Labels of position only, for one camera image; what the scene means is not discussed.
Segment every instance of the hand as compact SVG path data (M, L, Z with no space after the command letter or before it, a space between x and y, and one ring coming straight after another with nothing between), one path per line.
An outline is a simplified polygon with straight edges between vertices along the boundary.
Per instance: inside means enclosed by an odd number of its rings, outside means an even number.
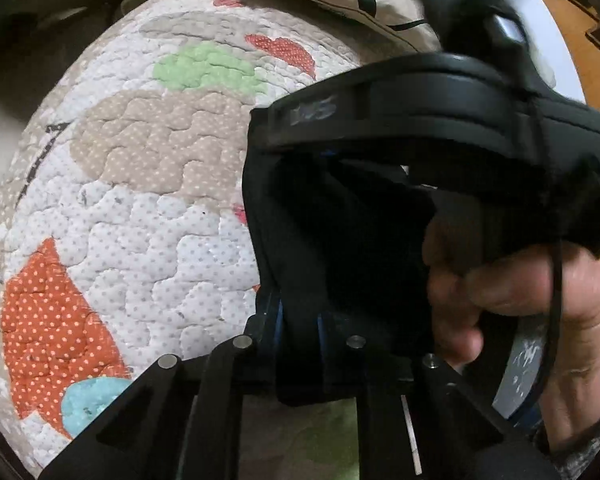
M422 248L430 267L428 294L438 353L452 366L482 350L483 310L504 316L548 313L553 290L547 247L532 246L474 269L464 278L449 267L442 222L429 224ZM562 323L558 353L540 409L552 451L567 447L600 420L600 260L563 245Z

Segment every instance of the quilted blanket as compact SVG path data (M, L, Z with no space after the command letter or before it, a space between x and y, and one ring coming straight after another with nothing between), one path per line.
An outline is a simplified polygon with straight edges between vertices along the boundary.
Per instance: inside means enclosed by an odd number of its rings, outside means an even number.
M242 332L250 109L406 49L305 0L138 3L48 95L0 185L0 430L34 475L158 357ZM351 404L251 399L245 417L242 478L357 477Z

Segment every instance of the green patch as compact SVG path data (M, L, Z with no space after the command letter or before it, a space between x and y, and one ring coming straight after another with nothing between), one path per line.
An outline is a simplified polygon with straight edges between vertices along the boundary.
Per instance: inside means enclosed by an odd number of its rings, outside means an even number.
M323 416L298 434L305 458L334 466L333 480L358 480L358 418L353 399L332 402Z
M253 65L218 48L211 41L186 46L154 65L154 78L169 90L222 85L253 95L266 92Z

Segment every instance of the beige patch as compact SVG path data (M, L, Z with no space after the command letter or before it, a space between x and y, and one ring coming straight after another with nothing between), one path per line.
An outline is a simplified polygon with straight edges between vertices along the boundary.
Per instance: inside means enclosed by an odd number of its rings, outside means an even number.
M242 169L251 106L224 89L122 91L87 111L70 153L94 180L226 207Z

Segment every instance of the orange polka dot patch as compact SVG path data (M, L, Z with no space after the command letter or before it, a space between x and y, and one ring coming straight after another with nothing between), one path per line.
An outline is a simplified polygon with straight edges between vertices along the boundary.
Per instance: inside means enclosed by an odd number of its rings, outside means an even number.
M0 316L11 399L20 418L38 411L56 431L68 386L95 377L129 378L111 334L45 240L6 285Z
M301 45L287 38L270 40L260 34L247 34L244 37L254 47L264 50L278 59L286 61L289 65L297 66L300 70L315 79L315 61Z

